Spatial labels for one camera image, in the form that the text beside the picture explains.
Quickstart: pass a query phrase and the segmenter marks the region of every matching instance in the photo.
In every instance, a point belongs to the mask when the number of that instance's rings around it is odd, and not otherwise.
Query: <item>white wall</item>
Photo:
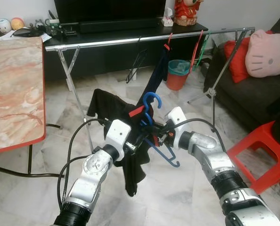
[[[173,8],[174,0],[167,0]],[[21,17],[26,24],[48,18],[48,9],[56,13],[54,0],[0,0],[0,19]],[[280,0],[205,0],[198,22],[212,30],[255,26],[270,29],[280,17]]]

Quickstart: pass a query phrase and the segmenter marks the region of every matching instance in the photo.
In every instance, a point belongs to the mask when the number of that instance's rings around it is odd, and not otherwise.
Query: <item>red plastic chair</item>
[[[256,128],[227,152],[231,160],[251,181],[251,188],[258,194],[262,193],[272,185],[280,183],[280,144],[276,142],[271,134],[271,127],[273,124],[274,121]],[[247,148],[252,148],[255,151],[260,147],[276,161],[276,164],[259,179],[255,179],[250,171],[237,158],[237,155]]]

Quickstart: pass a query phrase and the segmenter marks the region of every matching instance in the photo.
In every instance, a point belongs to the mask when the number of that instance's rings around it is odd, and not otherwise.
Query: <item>red pillow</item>
[[[272,31],[267,31],[267,34],[273,34]],[[229,64],[229,69],[232,74],[232,79],[238,83],[249,77],[245,65],[245,58],[249,48],[250,37],[244,38],[238,51],[235,53],[233,59]],[[224,45],[225,56],[228,59],[234,49],[235,41],[228,41]]]

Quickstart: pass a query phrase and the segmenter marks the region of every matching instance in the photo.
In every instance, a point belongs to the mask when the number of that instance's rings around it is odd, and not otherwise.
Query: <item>red figurine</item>
[[[197,22],[197,12],[204,0],[176,0],[174,5],[174,22],[181,26],[194,25]]]

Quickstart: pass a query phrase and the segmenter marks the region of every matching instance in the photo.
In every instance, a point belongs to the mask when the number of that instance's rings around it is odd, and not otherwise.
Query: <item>hello kitty pillow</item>
[[[250,37],[245,60],[252,77],[263,78],[280,74],[280,34],[258,30]]]

